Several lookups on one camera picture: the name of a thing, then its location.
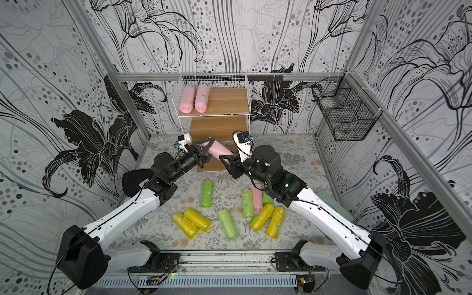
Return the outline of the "pink trash bag roll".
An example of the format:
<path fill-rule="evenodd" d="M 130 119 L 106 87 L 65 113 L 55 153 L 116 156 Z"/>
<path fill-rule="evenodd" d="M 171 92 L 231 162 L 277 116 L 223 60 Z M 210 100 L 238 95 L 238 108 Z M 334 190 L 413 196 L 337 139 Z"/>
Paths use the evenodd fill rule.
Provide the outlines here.
<path fill-rule="evenodd" d="M 208 151 L 206 153 L 212 155 L 214 158 L 219 159 L 221 156 L 232 156 L 233 152 L 230 151 L 227 147 L 222 145 L 219 141 L 214 138 L 208 138 L 202 143 L 199 143 L 199 146 L 206 148 L 208 146 Z"/>
<path fill-rule="evenodd" d="M 211 87 L 206 84 L 200 84 L 197 88 L 194 107 L 198 113 L 205 113 L 208 108 L 208 100 Z"/>
<path fill-rule="evenodd" d="M 253 198 L 253 208 L 255 212 L 263 209 L 263 188 L 261 184 L 251 185 L 251 193 Z"/>
<path fill-rule="evenodd" d="M 181 100 L 179 103 L 179 111 L 183 114 L 190 114 L 194 109 L 195 88 L 186 86 L 181 93 Z"/>

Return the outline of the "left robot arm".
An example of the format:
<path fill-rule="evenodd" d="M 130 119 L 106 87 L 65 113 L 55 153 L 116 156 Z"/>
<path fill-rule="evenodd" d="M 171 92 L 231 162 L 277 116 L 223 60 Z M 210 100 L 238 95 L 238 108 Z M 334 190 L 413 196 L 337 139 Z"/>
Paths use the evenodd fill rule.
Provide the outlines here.
<path fill-rule="evenodd" d="M 162 152 L 154 158 L 151 168 L 125 173 L 123 188 L 130 199 L 87 226 L 67 229 L 61 240 L 57 269 L 80 290 L 93 286 L 109 272 L 160 269 L 161 251 L 156 244 L 147 240 L 130 247 L 111 248 L 111 244 L 140 218 L 166 203 L 177 190 L 179 178 L 208 163 L 214 142 L 214 138 L 208 138 L 186 144 L 186 152 L 178 159 Z"/>

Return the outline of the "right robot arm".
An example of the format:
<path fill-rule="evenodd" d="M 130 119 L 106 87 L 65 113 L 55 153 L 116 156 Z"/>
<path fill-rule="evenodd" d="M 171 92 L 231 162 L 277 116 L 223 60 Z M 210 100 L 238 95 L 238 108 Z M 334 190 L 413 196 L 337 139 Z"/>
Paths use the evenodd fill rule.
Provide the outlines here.
<path fill-rule="evenodd" d="M 270 145 L 258 146 L 244 159 L 233 153 L 219 159 L 233 178 L 246 175 L 263 183 L 267 195 L 308 219 L 334 242 L 323 246 L 300 241 L 294 251 L 304 264 L 338 270 L 357 288 L 369 288 L 384 258 L 387 239 L 382 234 L 368 232 L 327 205 L 306 182 L 283 168 L 279 153 Z"/>

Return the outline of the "green trash bag roll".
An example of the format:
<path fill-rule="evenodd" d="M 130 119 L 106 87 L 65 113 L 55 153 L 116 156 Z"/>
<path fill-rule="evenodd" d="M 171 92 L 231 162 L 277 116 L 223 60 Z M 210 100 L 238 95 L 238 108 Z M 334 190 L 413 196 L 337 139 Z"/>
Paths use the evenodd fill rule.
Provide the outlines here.
<path fill-rule="evenodd" d="M 234 240 L 238 237 L 238 230 L 233 222 L 231 214 L 228 210 L 223 209 L 218 212 L 218 219 L 226 234 L 228 240 Z"/>
<path fill-rule="evenodd" d="M 253 196 L 250 189 L 242 190 L 242 214 L 246 220 L 254 218 Z"/>
<path fill-rule="evenodd" d="M 266 192 L 263 193 L 262 202 L 263 207 L 265 207 L 267 204 L 274 204 L 274 200 Z"/>
<path fill-rule="evenodd" d="M 202 198 L 201 198 L 202 208 L 212 207 L 214 188 L 215 188 L 215 183 L 209 179 L 204 180 L 204 182 L 202 183 Z"/>

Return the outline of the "yellow trash bag roll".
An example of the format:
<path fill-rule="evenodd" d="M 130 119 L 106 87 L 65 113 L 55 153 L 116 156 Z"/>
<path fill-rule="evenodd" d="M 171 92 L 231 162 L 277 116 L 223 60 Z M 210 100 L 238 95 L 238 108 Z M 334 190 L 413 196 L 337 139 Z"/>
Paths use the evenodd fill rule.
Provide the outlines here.
<path fill-rule="evenodd" d="M 280 228 L 283 224 L 284 219 L 285 210 L 281 207 L 277 207 L 273 212 L 269 227 L 266 231 L 266 236 L 273 240 L 276 240 L 279 236 Z"/>
<path fill-rule="evenodd" d="M 270 203 L 265 204 L 263 209 L 251 222 L 251 228 L 255 230 L 256 232 L 259 232 L 263 228 L 263 226 L 266 224 L 266 222 L 269 220 L 269 218 L 272 216 L 274 210 L 275 210 L 275 207 L 272 204 Z"/>
<path fill-rule="evenodd" d="M 177 213 L 172 217 L 172 220 L 178 225 L 178 227 L 184 232 L 187 238 L 194 239 L 199 233 L 199 228 L 193 224 L 187 217 L 182 213 Z"/>
<path fill-rule="evenodd" d="M 203 232 L 208 232 L 211 229 L 212 222 L 193 208 L 187 209 L 184 216 Z"/>

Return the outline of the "black baseball cap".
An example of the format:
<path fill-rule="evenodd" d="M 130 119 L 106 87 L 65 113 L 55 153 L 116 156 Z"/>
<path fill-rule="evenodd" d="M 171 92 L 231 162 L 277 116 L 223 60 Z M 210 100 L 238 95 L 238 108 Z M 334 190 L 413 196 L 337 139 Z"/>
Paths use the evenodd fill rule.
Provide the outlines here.
<path fill-rule="evenodd" d="M 122 176 L 122 190 L 126 197 L 133 197 L 141 190 L 143 183 L 149 181 L 153 172 L 151 169 L 138 169 L 126 172 Z"/>

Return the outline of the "green tissue box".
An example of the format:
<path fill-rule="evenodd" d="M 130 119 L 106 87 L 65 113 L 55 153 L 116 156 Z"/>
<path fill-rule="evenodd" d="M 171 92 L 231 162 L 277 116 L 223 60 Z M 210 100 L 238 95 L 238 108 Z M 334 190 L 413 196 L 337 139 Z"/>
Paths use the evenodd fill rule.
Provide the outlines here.
<path fill-rule="evenodd" d="M 352 222 L 354 220 L 353 216 L 339 203 L 334 197 L 328 194 L 326 191 L 319 191 L 317 195 L 325 204 L 329 205 L 333 210 L 338 212 L 346 220 Z"/>

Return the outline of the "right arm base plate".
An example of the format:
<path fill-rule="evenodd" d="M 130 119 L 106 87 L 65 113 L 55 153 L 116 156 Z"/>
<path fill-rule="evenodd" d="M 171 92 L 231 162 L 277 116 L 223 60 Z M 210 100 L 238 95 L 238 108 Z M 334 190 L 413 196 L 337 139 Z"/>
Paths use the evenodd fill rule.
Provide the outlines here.
<path fill-rule="evenodd" d="M 309 266 L 298 255 L 288 251 L 275 252 L 271 259 L 279 272 L 324 272 L 325 267 Z"/>

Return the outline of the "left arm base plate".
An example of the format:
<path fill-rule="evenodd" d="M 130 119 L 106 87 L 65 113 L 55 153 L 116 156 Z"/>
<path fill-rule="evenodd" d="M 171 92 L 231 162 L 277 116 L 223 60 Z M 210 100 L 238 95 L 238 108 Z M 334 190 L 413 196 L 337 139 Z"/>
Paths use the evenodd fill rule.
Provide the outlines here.
<path fill-rule="evenodd" d="M 130 273 L 170 273 L 176 269 L 180 259 L 179 253 L 160 253 L 152 254 L 148 262 L 140 267 L 129 267 Z"/>

